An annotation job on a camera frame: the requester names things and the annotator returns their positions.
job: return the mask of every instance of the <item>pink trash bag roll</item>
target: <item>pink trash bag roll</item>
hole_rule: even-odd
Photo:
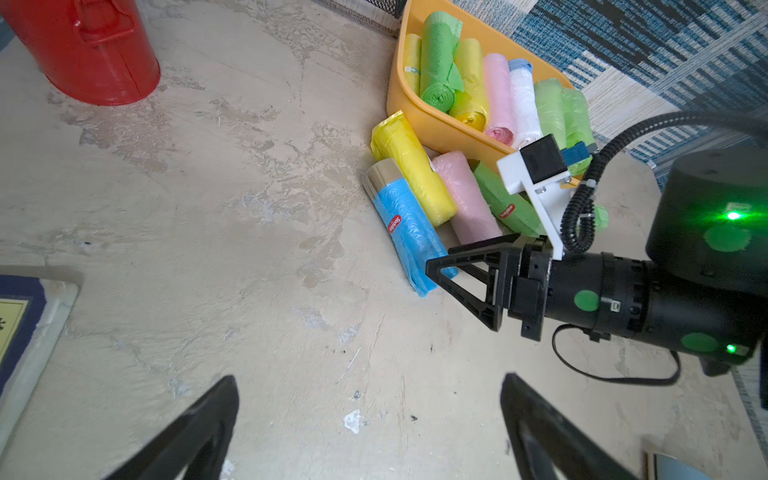
[[[452,151],[437,157],[432,165],[458,207],[458,213],[451,219],[458,241],[465,245],[500,237],[502,231],[482,197],[467,157],[460,151]]]
[[[485,134],[505,145],[512,145],[515,136],[515,116],[512,114],[512,92],[509,89],[509,63],[500,53],[491,53],[482,59],[485,75],[485,93],[491,106],[491,118],[485,125]]]

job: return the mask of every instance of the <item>bucket handle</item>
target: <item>bucket handle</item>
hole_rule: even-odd
[[[117,19],[110,25],[100,28],[89,28],[84,25],[82,19],[84,10],[92,5],[106,3],[114,9]],[[74,29],[80,35],[83,42],[90,46],[101,45],[108,41],[118,40],[134,34],[136,25],[134,19],[115,2],[115,0],[74,0],[74,9],[77,12],[77,20],[74,21]]]

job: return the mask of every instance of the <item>blue trash bag roll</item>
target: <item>blue trash bag roll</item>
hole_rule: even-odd
[[[437,288],[437,284],[426,276],[427,260],[448,255],[448,251],[397,162],[393,158],[378,162],[368,169],[362,185],[395,243],[411,286],[419,296],[426,296]],[[443,273],[453,278],[458,275],[458,269],[452,266],[443,269]]]

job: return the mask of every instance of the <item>red bucket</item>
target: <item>red bucket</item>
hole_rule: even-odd
[[[0,0],[0,16],[48,80],[79,101],[130,104],[160,81],[134,0]]]

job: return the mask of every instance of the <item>concrete floor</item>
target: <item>concrete floor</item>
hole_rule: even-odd
[[[555,321],[533,343],[416,296],[359,183],[392,38],[309,2],[155,5],[163,79],[137,104],[78,103],[18,40],[0,52],[0,271],[82,284],[0,478],[105,475],[228,373],[224,478],[516,478],[510,371],[638,474],[655,445],[713,478],[768,478],[730,376],[684,356],[674,387],[593,382],[555,358]],[[644,257],[658,198],[618,157],[595,249]],[[598,374],[673,368],[621,339],[561,344]]]

